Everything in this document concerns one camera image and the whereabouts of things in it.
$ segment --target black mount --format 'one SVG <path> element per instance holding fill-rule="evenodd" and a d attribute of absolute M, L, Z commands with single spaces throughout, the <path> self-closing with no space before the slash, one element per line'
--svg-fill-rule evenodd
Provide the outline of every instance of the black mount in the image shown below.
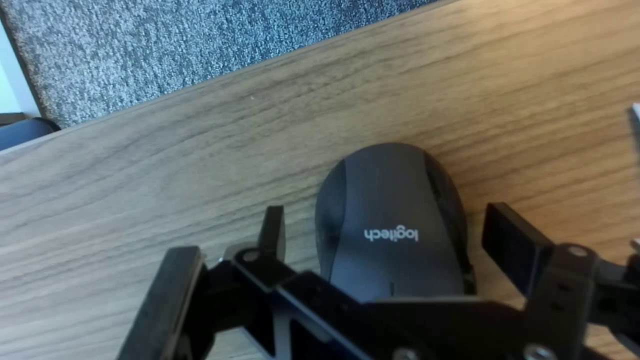
<path fill-rule="evenodd" d="M 359 304 L 285 258 L 285 210 L 268 208 L 257 247 L 206 267 L 201 247 L 167 252 L 120 358 L 206 358 L 216 332 L 244 327 L 270 358 L 605 358 L 586 324 L 640 353 L 640 260 L 554 246 L 507 204 L 491 204 L 485 249 L 527 295 L 524 310 L 476 297 Z"/>

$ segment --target logitech logo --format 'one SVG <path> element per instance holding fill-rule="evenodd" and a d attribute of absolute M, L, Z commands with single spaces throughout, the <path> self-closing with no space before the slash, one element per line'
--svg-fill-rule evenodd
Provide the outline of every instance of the logitech logo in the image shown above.
<path fill-rule="evenodd" d="M 417 227 L 405 227 L 405 223 L 399 223 L 397 227 L 370 227 L 364 230 L 364 237 L 370 242 L 377 239 L 388 239 L 388 242 L 400 242 L 400 239 L 415 239 L 418 242 L 418 230 Z"/>

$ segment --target gray carpet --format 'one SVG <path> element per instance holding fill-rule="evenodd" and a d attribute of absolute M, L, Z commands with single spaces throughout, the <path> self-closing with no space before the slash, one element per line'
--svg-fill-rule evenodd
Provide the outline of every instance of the gray carpet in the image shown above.
<path fill-rule="evenodd" d="M 216 77 L 430 0 L 0 0 L 62 125 Z"/>

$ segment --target black plastic part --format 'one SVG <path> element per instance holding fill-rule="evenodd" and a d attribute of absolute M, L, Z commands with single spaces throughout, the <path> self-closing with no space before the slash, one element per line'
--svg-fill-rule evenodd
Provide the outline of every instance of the black plastic part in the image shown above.
<path fill-rule="evenodd" d="M 381 322 L 367 306 L 312 271 L 268 270 L 282 267 L 275 258 L 262 258 L 260 266 L 239 258 L 239 267 L 266 293 L 258 306 L 270 308 L 275 322 L 257 324 L 260 332 L 251 334 L 260 345 L 275 348 L 268 350 L 275 358 L 393 358 L 400 345 L 429 353 L 418 334 Z"/>
<path fill-rule="evenodd" d="M 23 119 L 0 127 L 0 150 L 42 138 L 47 134 L 59 131 L 59 123 L 49 119 Z"/>
<path fill-rule="evenodd" d="M 483 246 L 524 293 L 532 293 L 554 243 L 508 204 L 489 204 Z"/>
<path fill-rule="evenodd" d="M 524 308 L 523 345 L 545 344 L 559 358 L 581 358 L 599 255 L 577 243 L 556 246 Z"/>
<path fill-rule="evenodd" d="M 286 232 L 285 208 L 282 205 L 268 205 L 264 220 L 262 220 L 262 230 L 258 235 L 260 253 L 285 260 L 285 239 L 286 239 L 285 232 Z"/>
<path fill-rule="evenodd" d="M 640 355 L 639 253 L 627 266 L 600 264 L 591 322 L 608 326 L 621 344 Z"/>
<path fill-rule="evenodd" d="M 220 261 L 203 273 L 185 320 L 193 358 L 206 358 L 216 332 L 239 327 L 254 317 L 251 285 L 243 282 L 233 261 Z"/>
<path fill-rule="evenodd" d="M 523 313 L 507 304 L 483 299 L 367 304 L 381 322 L 403 324 L 421 335 L 434 358 L 519 358 Z"/>
<path fill-rule="evenodd" d="M 193 293 L 204 270 L 203 253 L 197 246 L 167 252 L 134 326 L 120 348 L 120 360 L 193 358 L 190 345 L 180 342 L 185 342 L 187 311 L 193 306 Z"/>

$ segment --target wooden desk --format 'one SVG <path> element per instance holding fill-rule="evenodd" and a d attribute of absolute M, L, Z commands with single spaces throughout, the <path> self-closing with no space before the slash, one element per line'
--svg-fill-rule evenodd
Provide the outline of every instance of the wooden desk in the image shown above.
<path fill-rule="evenodd" d="M 458 0 L 130 107 L 0 155 L 0 358 L 112 358 L 167 247 L 219 258 L 286 204 L 289 261 L 316 267 L 331 166 L 429 148 L 460 185 L 483 295 L 487 201 L 622 261 L 640 233 L 639 0 Z M 243 335 L 219 342 L 220 358 Z M 606 332 L 591 344 L 630 358 Z"/>

